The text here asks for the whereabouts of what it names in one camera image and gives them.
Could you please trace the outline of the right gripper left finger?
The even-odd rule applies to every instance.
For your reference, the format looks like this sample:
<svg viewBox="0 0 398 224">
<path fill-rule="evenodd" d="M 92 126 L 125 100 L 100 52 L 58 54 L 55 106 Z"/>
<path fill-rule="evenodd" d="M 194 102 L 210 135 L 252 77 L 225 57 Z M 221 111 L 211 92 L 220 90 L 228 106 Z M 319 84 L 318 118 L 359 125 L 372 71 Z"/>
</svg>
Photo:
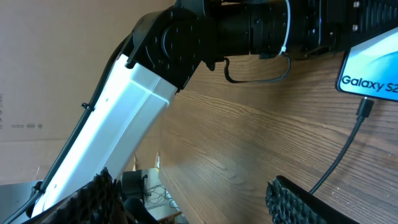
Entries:
<svg viewBox="0 0 398 224">
<path fill-rule="evenodd" d="M 128 224 L 135 221 L 124 209 L 121 182 L 103 169 L 91 182 L 24 224 Z"/>
</svg>

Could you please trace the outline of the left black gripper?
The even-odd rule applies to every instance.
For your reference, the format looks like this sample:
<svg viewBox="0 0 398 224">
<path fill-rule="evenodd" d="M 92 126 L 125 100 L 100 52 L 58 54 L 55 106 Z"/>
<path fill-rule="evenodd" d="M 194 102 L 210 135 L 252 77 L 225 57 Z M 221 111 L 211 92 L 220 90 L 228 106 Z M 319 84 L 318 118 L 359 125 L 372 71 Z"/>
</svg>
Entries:
<svg viewBox="0 0 398 224">
<path fill-rule="evenodd" d="M 306 58 L 342 52 L 397 27 L 397 0 L 309 1 Z"/>
</svg>

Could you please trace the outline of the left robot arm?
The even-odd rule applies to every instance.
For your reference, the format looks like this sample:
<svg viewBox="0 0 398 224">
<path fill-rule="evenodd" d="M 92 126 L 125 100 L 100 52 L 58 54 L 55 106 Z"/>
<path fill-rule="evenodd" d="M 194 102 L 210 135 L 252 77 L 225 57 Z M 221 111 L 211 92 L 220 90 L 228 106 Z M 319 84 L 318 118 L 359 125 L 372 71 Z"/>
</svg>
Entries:
<svg viewBox="0 0 398 224">
<path fill-rule="evenodd" d="M 129 159 L 201 62 L 344 52 L 336 89 L 359 95 L 356 135 L 374 100 L 397 100 L 396 1 L 177 1 L 139 19 L 110 56 L 84 112 L 23 206 L 31 222 L 109 223 Z"/>
</svg>

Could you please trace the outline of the Galaxy smartphone blue screen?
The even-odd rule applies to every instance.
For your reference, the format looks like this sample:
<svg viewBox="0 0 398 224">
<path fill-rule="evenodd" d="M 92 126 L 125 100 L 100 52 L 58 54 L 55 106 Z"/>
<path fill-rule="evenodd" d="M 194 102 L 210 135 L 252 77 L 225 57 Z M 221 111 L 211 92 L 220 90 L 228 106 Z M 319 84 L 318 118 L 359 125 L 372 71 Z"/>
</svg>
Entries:
<svg viewBox="0 0 398 224">
<path fill-rule="evenodd" d="M 397 29 L 345 52 L 336 80 L 340 92 L 397 101 Z"/>
</svg>

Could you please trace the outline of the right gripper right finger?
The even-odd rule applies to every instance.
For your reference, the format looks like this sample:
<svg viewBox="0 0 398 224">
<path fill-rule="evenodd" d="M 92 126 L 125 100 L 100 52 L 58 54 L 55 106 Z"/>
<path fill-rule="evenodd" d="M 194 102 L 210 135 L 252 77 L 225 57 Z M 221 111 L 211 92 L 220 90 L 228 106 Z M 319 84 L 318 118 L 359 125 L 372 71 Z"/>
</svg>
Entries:
<svg viewBox="0 0 398 224">
<path fill-rule="evenodd" d="M 281 175 L 268 183 L 265 202 L 275 224 L 359 224 Z"/>
</svg>

